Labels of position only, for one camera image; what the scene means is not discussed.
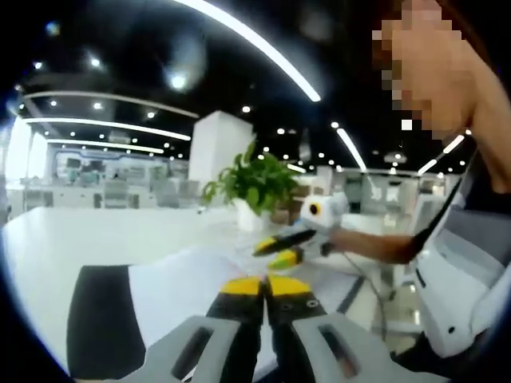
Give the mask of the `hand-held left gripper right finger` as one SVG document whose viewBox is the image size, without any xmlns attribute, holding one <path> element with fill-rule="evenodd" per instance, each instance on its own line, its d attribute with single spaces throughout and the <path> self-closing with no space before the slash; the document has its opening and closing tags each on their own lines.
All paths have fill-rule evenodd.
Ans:
<svg viewBox="0 0 511 383">
<path fill-rule="evenodd" d="M 266 284 L 272 348 L 284 381 L 403 381 L 384 343 L 344 314 L 327 313 L 306 283 L 269 276 Z"/>
</svg>

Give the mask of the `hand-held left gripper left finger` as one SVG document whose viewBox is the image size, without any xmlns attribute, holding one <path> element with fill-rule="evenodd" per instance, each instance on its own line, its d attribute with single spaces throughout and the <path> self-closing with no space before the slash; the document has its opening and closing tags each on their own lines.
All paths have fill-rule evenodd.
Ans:
<svg viewBox="0 0 511 383">
<path fill-rule="evenodd" d="M 251 382 L 260 350 L 263 291 L 258 278 L 228 282 L 206 315 L 193 316 L 149 347 L 144 382 Z"/>
</svg>

